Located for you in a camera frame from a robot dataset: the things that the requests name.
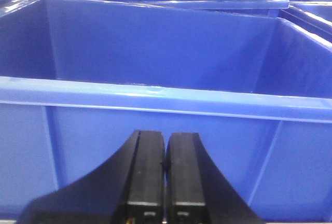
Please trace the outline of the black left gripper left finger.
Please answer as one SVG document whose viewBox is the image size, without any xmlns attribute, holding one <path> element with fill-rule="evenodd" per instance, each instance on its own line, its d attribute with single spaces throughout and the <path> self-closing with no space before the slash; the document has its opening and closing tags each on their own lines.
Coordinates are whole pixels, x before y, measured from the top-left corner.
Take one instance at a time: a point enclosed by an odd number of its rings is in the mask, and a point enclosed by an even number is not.
<svg viewBox="0 0 332 224">
<path fill-rule="evenodd" d="M 17 223 L 162 223 L 164 139 L 135 130 L 104 163 L 32 200 Z"/>
</svg>

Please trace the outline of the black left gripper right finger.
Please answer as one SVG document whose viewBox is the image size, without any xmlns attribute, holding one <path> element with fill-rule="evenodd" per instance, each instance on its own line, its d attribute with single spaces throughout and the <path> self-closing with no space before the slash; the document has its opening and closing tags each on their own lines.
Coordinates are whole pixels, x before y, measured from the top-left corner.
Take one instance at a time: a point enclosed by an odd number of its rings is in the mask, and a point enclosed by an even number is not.
<svg viewBox="0 0 332 224">
<path fill-rule="evenodd" d="M 198 133 L 173 133 L 166 162 L 168 223 L 264 223 L 218 169 Z"/>
</svg>

